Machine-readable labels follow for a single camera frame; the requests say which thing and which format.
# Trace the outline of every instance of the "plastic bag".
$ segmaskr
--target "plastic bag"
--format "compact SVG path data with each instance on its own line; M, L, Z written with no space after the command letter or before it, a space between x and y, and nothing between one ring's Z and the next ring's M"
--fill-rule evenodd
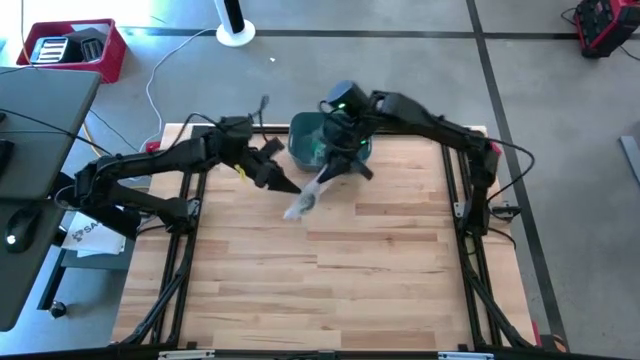
M303 215L309 213L313 209L313 207L318 203L318 198L320 194L322 194L333 182L333 179L320 184L318 183L318 179L320 176L327 170L327 166L325 165L322 170L316 175L313 180L311 180L304 188L302 188L302 192L298 197L296 197L295 201L291 206L285 211L284 219L285 220L298 220Z

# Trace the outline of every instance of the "gray floor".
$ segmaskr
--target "gray floor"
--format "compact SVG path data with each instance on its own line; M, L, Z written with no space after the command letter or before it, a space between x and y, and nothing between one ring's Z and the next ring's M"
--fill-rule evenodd
M573 0L476 3L487 32L573 31L558 16L575 6ZM126 1L33 0L25 5L25 26L96 17L112 17L129 26L195 29L219 23L207 0L192 0L189 6L163 0L136 4L132 11ZM259 29L472 30L464 0L243 0L242 4ZM16 11L12 16L19 14L19 7L12 9ZM0 63L9 64L19 50L15 31L19 33L19 23L15 18L0 20L0 30L9 34ZM134 144L157 129L144 94L151 69L184 40L126 37L129 53L121 80L99 90L93 110ZM640 186L617 143L640 121L636 99L640 63L619 51L609 59L588 61L579 55L577 43L568 40L488 40L487 46L513 139L537 157L526 186L571 349L640 358L640 280L634 265L640 256L635 242L640 233ZM640 54L640 41L630 41L626 48ZM286 123L297 112L313 110L342 79L354 79L367 90L402 91L452 121L485 125L490 135L498 136L473 39L274 36L229 49L215 38L203 37L163 65L152 95L167 122L180 122L191 111L214 117L247 113L266 93L271 96L267 121ZM103 146L130 151L92 116L88 125ZM72 173L93 158L88 147L76 144L65 171ZM503 164L500 180L508 179ZM520 221L514 223L513 232L531 313L544 333L548 327ZM52 321L34 308L55 259L53 252L18 325L0 334L0 353L109 342L124 274L69 271L58 298L74 306L67 318Z

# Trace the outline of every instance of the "butcher block tabletop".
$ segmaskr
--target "butcher block tabletop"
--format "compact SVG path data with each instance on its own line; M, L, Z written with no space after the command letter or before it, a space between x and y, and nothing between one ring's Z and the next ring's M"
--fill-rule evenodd
M167 125L163 146L179 128ZM252 143L263 140L256 135ZM286 151L275 159L300 187L314 176L297 170ZM471 345L440 145L416 136L377 136L367 164L375 173L371 181L336 178L301 221L282 218L295 195L258 189L224 165L212 169L181 345L414 351ZM178 172L154 175L150 193L177 196L181 180ZM509 232L504 224L491 226ZM484 243L496 302L534 342L513 244L491 232ZM129 335L157 299L168 244L162 229L138 237L114 341ZM489 341L486 312L477 302Z

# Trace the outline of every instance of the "red plastic bin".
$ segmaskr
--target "red plastic bin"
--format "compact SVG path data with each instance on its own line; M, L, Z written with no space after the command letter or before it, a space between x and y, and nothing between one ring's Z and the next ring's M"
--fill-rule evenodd
M25 40L27 54L31 56L36 41L41 37L62 36L64 34L72 33L74 31L73 25L92 24L109 26L107 41L104 44L104 51L100 60L86 63L46 64L36 66L50 69L95 71L102 74L103 84L114 83L118 81L118 78L120 77L120 70L122 69L124 54L127 51L127 44L124 42L122 36L120 36L120 33L118 33L118 29L116 29L116 22L113 19L35 23L31 27L31 31L29 31L29 36ZM23 52L20 52L20 56L18 57L16 64L29 65L29 61L27 61Z

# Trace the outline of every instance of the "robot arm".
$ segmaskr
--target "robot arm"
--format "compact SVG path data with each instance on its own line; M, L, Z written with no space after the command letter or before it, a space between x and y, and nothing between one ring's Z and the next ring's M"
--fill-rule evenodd
M373 172L357 160L357 153L380 128L419 135L466 153L473 193L465 207L464 228L471 233L486 235L489 223L487 192L496 179L500 150L481 132L454 124L443 116L435 116L400 93L374 91L367 97L350 81L334 87L326 102L334 110L327 114L323 128L329 154L327 170L319 183L352 168L371 179Z
M168 171L208 171L225 164L269 190L300 193L300 189L271 159L284 145L273 138L260 150L249 147L252 122L246 117L223 118L204 135L175 143L167 150L103 156L75 174L75 203L80 209L123 206L157 214L167 231L183 232L193 225L199 210L197 201L183 198L161 199L124 187L118 180Z

